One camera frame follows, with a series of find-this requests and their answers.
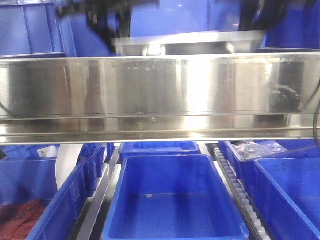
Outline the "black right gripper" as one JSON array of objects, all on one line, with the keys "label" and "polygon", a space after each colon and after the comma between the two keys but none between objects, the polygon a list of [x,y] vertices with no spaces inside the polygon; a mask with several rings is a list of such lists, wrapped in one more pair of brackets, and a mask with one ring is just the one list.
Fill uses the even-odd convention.
[{"label": "black right gripper", "polygon": [[291,6],[312,8],[315,0],[242,0],[239,31],[267,31],[280,23]]}]

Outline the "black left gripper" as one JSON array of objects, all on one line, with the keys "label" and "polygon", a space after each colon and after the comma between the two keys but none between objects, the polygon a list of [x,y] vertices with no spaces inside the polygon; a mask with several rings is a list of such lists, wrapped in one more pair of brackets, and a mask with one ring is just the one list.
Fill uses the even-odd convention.
[{"label": "black left gripper", "polygon": [[[57,8],[56,13],[59,18],[85,13],[87,26],[101,38],[111,52],[115,52],[114,39],[131,36],[134,7],[159,4],[158,0],[84,0],[82,2],[68,0],[66,6]],[[115,14],[118,22],[115,30],[108,24],[109,14]]]}]

